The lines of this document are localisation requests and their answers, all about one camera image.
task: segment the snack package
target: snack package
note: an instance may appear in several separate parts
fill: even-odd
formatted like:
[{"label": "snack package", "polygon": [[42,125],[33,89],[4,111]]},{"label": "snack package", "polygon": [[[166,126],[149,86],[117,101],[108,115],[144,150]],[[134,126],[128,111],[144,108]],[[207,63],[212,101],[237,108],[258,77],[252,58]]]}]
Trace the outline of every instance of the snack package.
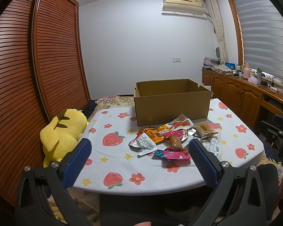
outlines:
[{"label": "snack package", "polygon": [[139,130],[139,132],[137,133],[137,136],[135,139],[133,139],[132,141],[130,141],[129,145],[135,147],[135,148],[138,148],[138,145],[137,145],[137,138],[142,135],[143,133],[145,133],[146,131],[148,130],[153,130],[155,127],[143,127],[142,129]]},{"label": "snack package", "polygon": [[202,142],[203,146],[206,148],[207,151],[213,153],[218,160],[221,161],[222,159],[222,149],[220,146],[221,141],[221,129],[216,129],[216,134],[209,138],[201,139],[196,137],[200,142]]},{"label": "snack package", "polygon": [[142,133],[135,141],[136,142],[134,144],[136,144],[137,147],[141,148],[138,151],[139,156],[146,155],[158,150],[156,144],[148,137],[146,133]]},{"label": "snack package", "polygon": [[164,156],[168,160],[183,160],[183,159],[191,159],[191,156],[188,151],[185,152],[179,152],[179,151],[170,151],[170,150],[165,150],[164,151]]},{"label": "snack package", "polygon": [[193,127],[197,130],[200,135],[200,138],[207,138],[213,136],[217,132],[212,128],[207,121],[196,123]]},{"label": "snack package", "polygon": [[181,141],[186,140],[187,138],[193,136],[193,134],[196,132],[196,129],[192,128],[190,130],[185,129],[179,129],[177,131],[169,131],[164,134],[164,139],[168,139],[171,135],[175,135],[176,137],[179,137]]},{"label": "snack package", "polygon": [[158,157],[163,159],[167,159],[168,161],[191,159],[191,156],[187,150],[185,150],[184,152],[170,151],[168,149],[157,150],[154,152],[154,155],[157,155]]},{"label": "snack package", "polygon": [[157,130],[147,130],[146,133],[154,141],[154,143],[158,143],[164,140],[164,135],[169,131],[177,131],[179,129],[188,130],[192,127],[192,125],[193,122],[185,115],[181,114],[170,123],[158,127]]}]

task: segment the air conditioner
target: air conditioner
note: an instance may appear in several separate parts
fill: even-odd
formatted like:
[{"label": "air conditioner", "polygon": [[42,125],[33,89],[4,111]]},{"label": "air conditioner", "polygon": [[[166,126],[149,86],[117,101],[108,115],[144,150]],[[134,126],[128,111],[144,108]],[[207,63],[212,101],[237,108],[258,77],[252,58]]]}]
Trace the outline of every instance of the air conditioner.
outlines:
[{"label": "air conditioner", "polygon": [[162,10],[166,12],[192,13],[203,15],[205,13],[201,0],[163,0]]}]

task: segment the pikachu plush toy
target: pikachu plush toy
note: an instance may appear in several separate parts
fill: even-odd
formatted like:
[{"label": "pikachu plush toy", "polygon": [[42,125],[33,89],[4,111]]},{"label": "pikachu plush toy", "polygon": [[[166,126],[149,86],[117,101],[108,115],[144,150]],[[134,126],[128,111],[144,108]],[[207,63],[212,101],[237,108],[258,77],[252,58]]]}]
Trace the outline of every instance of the pikachu plush toy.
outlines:
[{"label": "pikachu plush toy", "polygon": [[48,167],[52,161],[61,161],[71,152],[88,126],[84,114],[75,109],[62,110],[40,132],[45,159],[44,167]]}]

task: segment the metal screw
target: metal screw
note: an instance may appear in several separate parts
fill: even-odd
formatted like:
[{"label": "metal screw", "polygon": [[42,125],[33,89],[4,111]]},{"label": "metal screw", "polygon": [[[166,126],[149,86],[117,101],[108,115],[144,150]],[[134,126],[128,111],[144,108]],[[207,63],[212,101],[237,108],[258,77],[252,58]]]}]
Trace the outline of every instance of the metal screw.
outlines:
[{"label": "metal screw", "polygon": [[255,166],[255,165],[250,165],[250,169],[251,169],[252,171],[257,170],[257,168],[256,168],[256,166]]},{"label": "metal screw", "polygon": [[28,172],[30,169],[31,169],[30,166],[25,166],[25,167],[24,167],[24,171],[26,171],[26,172]]},{"label": "metal screw", "polygon": [[223,166],[223,167],[229,167],[230,164],[229,164],[227,161],[223,161],[223,162],[221,162],[221,166]]},{"label": "metal screw", "polygon": [[58,163],[57,161],[54,161],[54,162],[52,162],[52,163],[50,164],[50,166],[51,166],[52,168],[56,168],[56,167],[59,166],[59,163]]}]

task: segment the wooden window frame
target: wooden window frame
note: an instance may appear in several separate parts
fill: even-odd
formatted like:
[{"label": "wooden window frame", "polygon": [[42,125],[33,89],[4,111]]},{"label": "wooden window frame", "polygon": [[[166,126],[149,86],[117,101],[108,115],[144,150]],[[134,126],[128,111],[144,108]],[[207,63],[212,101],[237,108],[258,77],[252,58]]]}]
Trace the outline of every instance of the wooden window frame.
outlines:
[{"label": "wooden window frame", "polygon": [[236,29],[237,44],[238,44],[238,65],[242,65],[244,62],[243,60],[244,54],[243,54],[242,33],[241,33],[238,13],[237,13],[237,9],[236,9],[234,0],[228,0],[228,2],[230,3],[230,7],[232,10],[234,23],[235,23],[235,29]]}]

